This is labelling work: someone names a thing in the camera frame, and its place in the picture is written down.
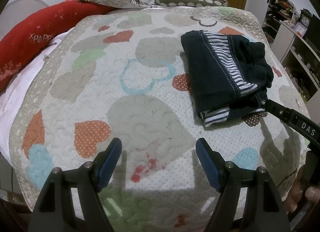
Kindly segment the right hand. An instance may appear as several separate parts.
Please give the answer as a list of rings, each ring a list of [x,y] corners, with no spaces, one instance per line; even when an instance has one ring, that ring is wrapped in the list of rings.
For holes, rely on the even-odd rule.
[[[297,209],[298,202],[305,196],[312,204],[317,204],[320,198],[319,186],[310,186],[306,188],[302,185],[302,177],[304,173],[304,165],[299,169],[297,177],[285,199],[284,205],[287,213],[292,213]]]

